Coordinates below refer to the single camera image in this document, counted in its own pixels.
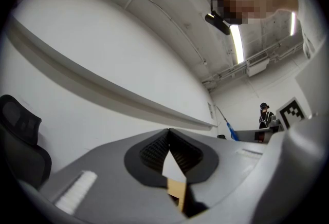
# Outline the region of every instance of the concrete ceiling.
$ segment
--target concrete ceiling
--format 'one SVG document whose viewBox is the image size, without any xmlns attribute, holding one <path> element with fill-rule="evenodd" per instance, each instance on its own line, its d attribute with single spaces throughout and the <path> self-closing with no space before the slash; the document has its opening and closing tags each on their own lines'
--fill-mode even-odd
<svg viewBox="0 0 329 224">
<path fill-rule="evenodd" d="M 128 2 L 111 1 L 122 8 Z M 236 64 L 232 36 L 204 20 L 210 12 L 209 0 L 132 0 L 126 10 L 157 33 L 201 81 Z M 290 18 L 291 13 L 281 11 L 258 23 L 241 25 L 245 59 L 289 36 Z M 287 48 L 295 43 L 292 39 Z"/>
</svg>

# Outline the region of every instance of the black cap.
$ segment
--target black cap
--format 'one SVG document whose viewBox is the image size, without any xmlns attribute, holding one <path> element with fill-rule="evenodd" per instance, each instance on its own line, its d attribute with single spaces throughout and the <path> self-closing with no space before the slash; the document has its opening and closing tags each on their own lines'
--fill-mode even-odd
<svg viewBox="0 0 329 224">
<path fill-rule="evenodd" d="M 264 109 L 265 107 L 269 108 L 269 106 L 266 103 L 261 104 L 261 110 Z"/>
</svg>

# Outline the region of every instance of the ceiling light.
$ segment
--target ceiling light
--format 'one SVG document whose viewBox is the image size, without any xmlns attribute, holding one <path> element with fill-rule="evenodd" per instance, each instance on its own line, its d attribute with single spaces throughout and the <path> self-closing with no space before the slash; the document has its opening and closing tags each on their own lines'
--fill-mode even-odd
<svg viewBox="0 0 329 224">
<path fill-rule="evenodd" d="M 291 13 L 291 28 L 290 28 L 290 36 L 295 34 L 295 23 L 296 23 L 296 15 L 295 13 Z"/>
<path fill-rule="evenodd" d="M 237 63 L 239 64 L 239 63 L 242 63 L 244 61 L 243 48 L 242 48 L 242 41 L 241 41 L 239 26 L 238 25 L 231 25 L 230 29 L 231 29 L 231 33 L 232 33 L 234 44 L 235 44 L 235 52 L 236 52 Z"/>
</svg>

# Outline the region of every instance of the concrete wall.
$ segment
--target concrete wall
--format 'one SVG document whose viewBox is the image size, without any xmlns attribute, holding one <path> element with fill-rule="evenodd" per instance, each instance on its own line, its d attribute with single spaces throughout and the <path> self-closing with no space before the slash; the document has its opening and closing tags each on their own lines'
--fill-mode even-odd
<svg viewBox="0 0 329 224">
<path fill-rule="evenodd" d="M 227 82 L 211 93 L 215 104 L 221 109 L 234 130 L 259 128 L 260 104 L 265 102 L 269 111 L 276 110 L 296 97 L 305 114 L 311 114 L 307 100 L 298 86 L 295 76 L 305 66 L 303 52 L 271 64 L 263 72 L 252 77 L 244 76 Z M 218 134 L 231 139 L 229 129 L 217 110 Z"/>
</svg>

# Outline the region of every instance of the black office chair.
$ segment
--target black office chair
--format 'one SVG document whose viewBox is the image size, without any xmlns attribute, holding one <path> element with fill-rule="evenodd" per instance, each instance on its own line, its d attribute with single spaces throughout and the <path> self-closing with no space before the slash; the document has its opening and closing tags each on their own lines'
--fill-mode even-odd
<svg viewBox="0 0 329 224">
<path fill-rule="evenodd" d="M 38 143 L 41 119 L 13 96 L 0 97 L 0 147 L 14 176 L 36 189 L 49 178 L 50 155 Z"/>
</svg>

